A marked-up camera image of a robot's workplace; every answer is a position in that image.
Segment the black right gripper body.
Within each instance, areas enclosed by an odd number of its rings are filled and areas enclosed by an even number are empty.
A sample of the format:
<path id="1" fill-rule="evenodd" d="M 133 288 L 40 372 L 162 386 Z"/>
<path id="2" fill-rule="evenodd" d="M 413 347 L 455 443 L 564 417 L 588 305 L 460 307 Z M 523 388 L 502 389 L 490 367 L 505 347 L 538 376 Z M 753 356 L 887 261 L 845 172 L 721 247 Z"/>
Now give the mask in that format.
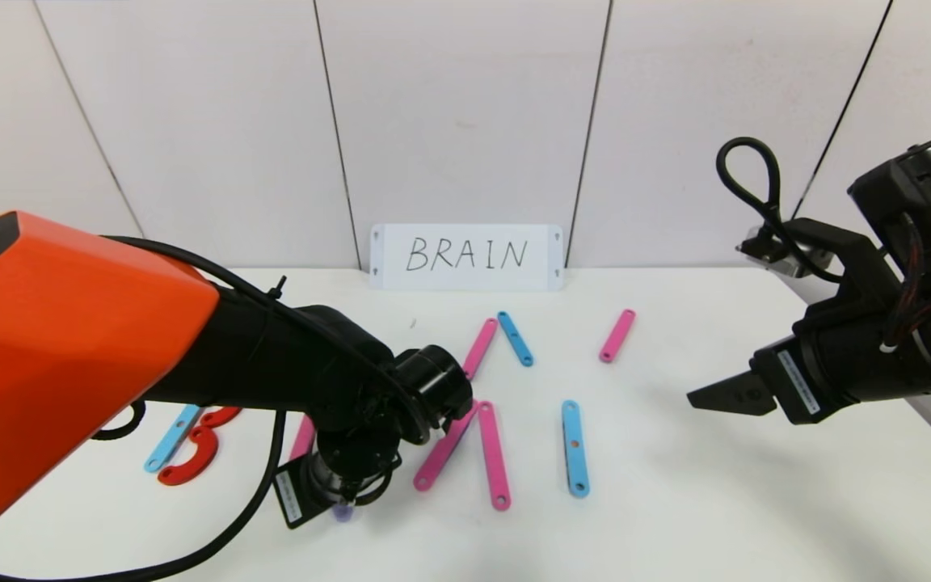
<path id="1" fill-rule="evenodd" d="M 881 314 L 842 322 L 799 321 L 788 338 L 756 351 L 751 369 L 792 424 L 817 424 L 861 403 L 931 393 L 931 332 L 883 352 Z"/>

